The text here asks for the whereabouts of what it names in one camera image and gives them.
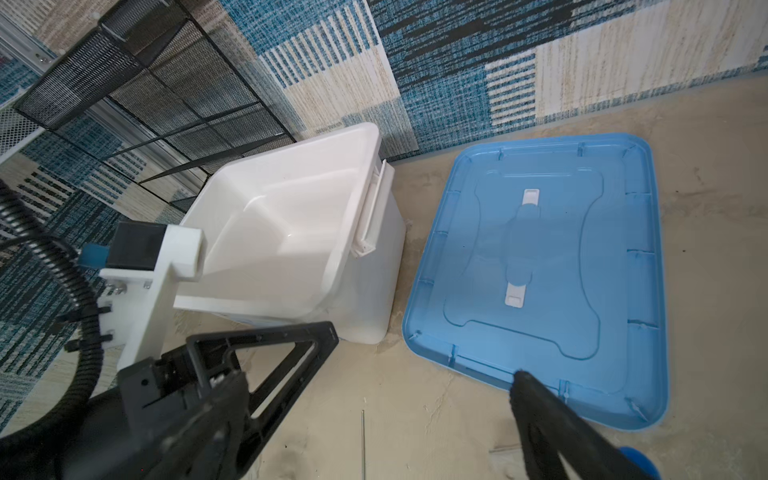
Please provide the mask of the blue-capped test tube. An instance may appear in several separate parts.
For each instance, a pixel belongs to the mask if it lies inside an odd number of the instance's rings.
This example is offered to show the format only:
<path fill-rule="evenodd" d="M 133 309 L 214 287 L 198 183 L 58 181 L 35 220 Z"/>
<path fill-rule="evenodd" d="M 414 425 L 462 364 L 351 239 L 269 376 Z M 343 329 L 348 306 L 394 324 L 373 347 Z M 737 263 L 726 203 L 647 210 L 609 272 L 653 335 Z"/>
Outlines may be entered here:
<path fill-rule="evenodd" d="M 661 480 L 659 470 L 645 454 L 629 446 L 619 447 L 618 450 L 649 477 L 654 480 Z"/>

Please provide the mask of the long metal spatula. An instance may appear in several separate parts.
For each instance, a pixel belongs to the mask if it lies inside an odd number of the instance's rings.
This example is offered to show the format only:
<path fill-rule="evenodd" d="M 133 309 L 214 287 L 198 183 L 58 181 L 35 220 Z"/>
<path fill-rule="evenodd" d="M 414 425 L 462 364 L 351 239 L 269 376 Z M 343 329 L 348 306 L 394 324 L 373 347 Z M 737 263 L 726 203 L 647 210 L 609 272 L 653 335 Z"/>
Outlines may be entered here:
<path fill-rule="evenodd" d="M 361 479 L 367 479 L 367 465 L 366 465 L 366 416 L 365 410 L 360 412 L 360 466 L 361 466 Z"/>

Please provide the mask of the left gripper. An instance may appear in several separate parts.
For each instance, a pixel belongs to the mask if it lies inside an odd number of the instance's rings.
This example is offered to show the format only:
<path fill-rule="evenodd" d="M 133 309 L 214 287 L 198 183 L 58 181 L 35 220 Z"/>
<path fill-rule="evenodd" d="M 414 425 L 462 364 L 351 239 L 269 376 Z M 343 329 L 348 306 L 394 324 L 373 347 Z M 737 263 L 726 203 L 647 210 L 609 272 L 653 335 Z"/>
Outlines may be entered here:
<path fill-rule="evenodd" d="M 204 431 L 221 447 L 221 474 L 245 474 L 339 343 L 329 321 L 194 335 L 186 347 L 118 372 L 128 420 L 174 420 L 202 412 Z M 251 387 L 238 353 L 269 361 Z"/>

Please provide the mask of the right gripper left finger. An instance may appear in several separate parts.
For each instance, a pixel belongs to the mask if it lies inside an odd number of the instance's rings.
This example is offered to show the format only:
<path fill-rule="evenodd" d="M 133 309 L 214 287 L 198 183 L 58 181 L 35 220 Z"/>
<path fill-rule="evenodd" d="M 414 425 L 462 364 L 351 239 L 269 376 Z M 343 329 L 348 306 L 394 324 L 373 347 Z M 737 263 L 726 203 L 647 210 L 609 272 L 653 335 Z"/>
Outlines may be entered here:
<path fill-rule="evenodd" d="M 192 413 L 161 437 L 148 479 L 239 479 L 238 450 L 245 431 L 248 385 L 227 376 Z"/>

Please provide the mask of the white plastic bin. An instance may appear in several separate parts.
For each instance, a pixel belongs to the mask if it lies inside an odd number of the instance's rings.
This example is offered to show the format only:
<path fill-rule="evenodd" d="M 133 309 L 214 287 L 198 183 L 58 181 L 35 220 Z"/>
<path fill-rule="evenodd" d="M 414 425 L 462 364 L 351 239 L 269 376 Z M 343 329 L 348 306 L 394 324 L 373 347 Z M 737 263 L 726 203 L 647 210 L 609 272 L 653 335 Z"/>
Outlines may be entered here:
<path fill-rule="evenodd" d="M 176 307 L 253 326 L 329 321 L 380 343 L 406 231 L 381 141 L 364 122 L 219 169 L 182 221 L 206 250 Z"/>

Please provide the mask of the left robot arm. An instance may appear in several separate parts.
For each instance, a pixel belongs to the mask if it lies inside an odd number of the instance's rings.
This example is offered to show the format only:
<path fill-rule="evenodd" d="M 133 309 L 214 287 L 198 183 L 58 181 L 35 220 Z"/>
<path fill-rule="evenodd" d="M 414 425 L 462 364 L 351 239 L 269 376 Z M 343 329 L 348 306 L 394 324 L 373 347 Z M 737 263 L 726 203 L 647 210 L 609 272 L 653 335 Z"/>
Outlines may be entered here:
<path fill-rule="evenodd" d="M 4 479 L 240 479 L 339 343 L 332 323 L 198 334 L 76 420 L 2 448 Z"/>

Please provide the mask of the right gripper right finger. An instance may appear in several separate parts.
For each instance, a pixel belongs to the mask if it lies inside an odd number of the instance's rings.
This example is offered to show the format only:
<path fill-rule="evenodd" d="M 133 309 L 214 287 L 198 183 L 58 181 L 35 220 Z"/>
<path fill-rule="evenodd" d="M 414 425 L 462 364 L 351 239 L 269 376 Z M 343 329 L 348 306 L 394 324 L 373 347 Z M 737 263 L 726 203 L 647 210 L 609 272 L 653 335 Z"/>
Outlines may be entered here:
<path fill-rule="evenodd" d="M 582 479 L 650 479 L 527 371 L 514 373 L 510 406 L 530 479 L 567 479 L 568 463 Z"/>

